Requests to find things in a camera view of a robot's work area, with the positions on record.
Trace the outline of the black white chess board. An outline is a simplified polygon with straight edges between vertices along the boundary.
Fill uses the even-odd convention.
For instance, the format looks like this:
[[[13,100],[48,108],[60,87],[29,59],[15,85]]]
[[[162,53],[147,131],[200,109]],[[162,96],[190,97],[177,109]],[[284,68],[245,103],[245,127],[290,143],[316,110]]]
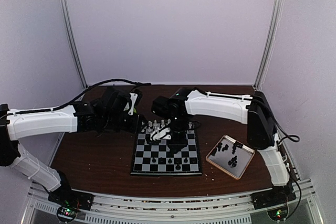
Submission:
[[[167,146],[167,140],[162,140],[156,144],[148,144],[145,140],[146,129],[142,130],[136,136],[133,157],[131,163],[131,175],[143,176],[194,176],[202,175],[202,162],[200,149],[197,139],[196,129],[198,123],[190,122],[187,130],[188,144],[177,154],[172,154]],[[156,163],[152,162],[152,158],[156,158]],[[165,164],[159,164],[159,158],[165,158]],[[188,158],[188,162],[184,163],[184,158]],[[173,159],[173,164],[169,164],[169,158]],[[192,164],[190,158],[197,158],[197,163]],[[181,165],[181,170],[176,170],[176,165]]]

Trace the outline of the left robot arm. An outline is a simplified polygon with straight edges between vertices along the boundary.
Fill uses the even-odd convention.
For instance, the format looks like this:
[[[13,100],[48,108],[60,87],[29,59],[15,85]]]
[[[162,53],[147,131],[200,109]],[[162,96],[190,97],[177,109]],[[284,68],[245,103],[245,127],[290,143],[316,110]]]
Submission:
[[[64,205],[71,205],[75,192],[64,173],[52,169],[32,156],[19,143],[26,137],[56,133],[126,131],[137,133],[146,122],[136,112],[142,98],[140,90],[130,92],[108,87],[102,97],[91,102],[74,101],[58,108],[10,109],[1,105],[1,166],[14,168],[38,182]]]

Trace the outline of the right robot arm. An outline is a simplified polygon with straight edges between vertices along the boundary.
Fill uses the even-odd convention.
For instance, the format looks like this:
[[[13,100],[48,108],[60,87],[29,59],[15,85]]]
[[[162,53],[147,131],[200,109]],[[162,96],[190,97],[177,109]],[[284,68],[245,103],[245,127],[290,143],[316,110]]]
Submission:
[[[152,102],[151,111],[171,121],[169,127],[173,134],[185,131],[191,118],[199,115],[246,125],[247,143],[261,154],[270,174],[274,188],[269,192],[269,199],[279,204],[289,196],[290,173],[281,152],[280,126],[262,92],[233,95],[197,87],[180,88],[169,98],[158,96]]]

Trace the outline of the wooden metal tray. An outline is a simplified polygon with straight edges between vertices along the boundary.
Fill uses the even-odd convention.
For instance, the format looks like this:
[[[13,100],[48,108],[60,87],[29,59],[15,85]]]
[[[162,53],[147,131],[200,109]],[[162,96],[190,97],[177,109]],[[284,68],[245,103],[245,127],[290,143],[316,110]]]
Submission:
[[[235,180],[241,179],[249,166],[255,150],[223,135],[207,154],[206,161]]]

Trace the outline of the front aluminium rail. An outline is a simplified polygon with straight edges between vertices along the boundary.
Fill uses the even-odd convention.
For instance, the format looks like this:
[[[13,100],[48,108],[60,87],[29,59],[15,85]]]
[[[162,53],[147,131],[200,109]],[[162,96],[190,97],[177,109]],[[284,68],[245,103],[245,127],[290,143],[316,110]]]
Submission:
[[[255,208],[252,192],[200,197],[130,197],[95,193],[90,210],[74,223],[275,223],[275,209],[288,209],[285,223],[325,223],[311,180],[293,185],[297,199]]]

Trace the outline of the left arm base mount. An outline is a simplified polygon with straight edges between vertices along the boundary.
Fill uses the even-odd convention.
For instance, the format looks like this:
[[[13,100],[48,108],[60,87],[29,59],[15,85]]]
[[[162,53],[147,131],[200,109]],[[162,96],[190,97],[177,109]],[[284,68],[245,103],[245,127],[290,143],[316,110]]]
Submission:
[[[61,196],[54,192],[48,193],[48,200],[59,204],[62,207],[73,210],[90,210],[93,203],[94,195],[79,191],[72,191],[69,194]]]

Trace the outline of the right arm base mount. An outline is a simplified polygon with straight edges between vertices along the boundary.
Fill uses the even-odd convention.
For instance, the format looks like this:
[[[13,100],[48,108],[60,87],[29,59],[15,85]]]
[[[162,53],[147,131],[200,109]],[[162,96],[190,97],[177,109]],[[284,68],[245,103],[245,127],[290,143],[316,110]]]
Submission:
[[[261,191],[258,193],[251,194],[251,200],[254,205],[254,209],[269,208],[277,205],[285,205],[289,201],[295,200],[296,194],[289,193],[286,194],[283,191]]]

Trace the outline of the left aluminium frame post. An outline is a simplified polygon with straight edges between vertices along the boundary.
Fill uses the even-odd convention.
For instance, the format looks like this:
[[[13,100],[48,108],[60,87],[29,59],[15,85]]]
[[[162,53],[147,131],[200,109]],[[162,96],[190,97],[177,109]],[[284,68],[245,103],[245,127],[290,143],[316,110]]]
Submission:
[[[68,40],[71,56],[73,58],[73,62],[74,62],[75,69],[78,74],[81,86],[85,89],[87,87],[87,81],[84,75],[84,71],[83,71],[82,64],[80,62],[80,58],[78,54],[77,45],[75,42],[75,37],[74,37],[72,25],[71,25],[67,0],[60,0],[60,6],[61,6],[63,19],[64,19],[66,35],[67,35],[67,40]]]

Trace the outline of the aluminium frame post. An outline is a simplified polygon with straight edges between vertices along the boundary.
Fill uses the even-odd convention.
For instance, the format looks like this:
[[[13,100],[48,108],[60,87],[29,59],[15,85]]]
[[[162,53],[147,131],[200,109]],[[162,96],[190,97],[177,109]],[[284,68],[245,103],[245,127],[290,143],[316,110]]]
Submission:
[[[275,45],[276,31],[281,20],[283,2],[284,0],[274,0],[273,3],[266,42],[262,53],[262,58],[257,72],[256,80],[254,83],[255,90],[261,90],[262,84],[265,82],[265,78],[271,61],[272,52]]]
[[[63,19],[64,19],[66,35],[67,35],[67,40],[68,40],[71,56],[73,58],[73,62],[74,62],[75,69],[78,74],[81,86],[85,89],[87,87],[87,81],[84,75],[84,71],[83,71],[82,64],[80,62],[80,58],[78,54],[77,45],[75,42],[75,37],[74,37],[72,25],[71,25],[67,0],[60,0],[60,6],[61,6]]]

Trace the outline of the right aluminium frame post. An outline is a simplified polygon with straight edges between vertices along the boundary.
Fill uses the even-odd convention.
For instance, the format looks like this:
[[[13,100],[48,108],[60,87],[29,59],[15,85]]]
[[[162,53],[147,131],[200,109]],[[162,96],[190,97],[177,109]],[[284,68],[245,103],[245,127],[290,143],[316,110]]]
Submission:
[[[272,52],[275,45],[276,31],[281,20],[283,2],[284,0],[274,0],[273,3],[266,42],[262,53],[262,58],[257,72],[256,80],[254,83],[255,90],[261,90],[262,84],[265,82],[265,78],[271,61]]]

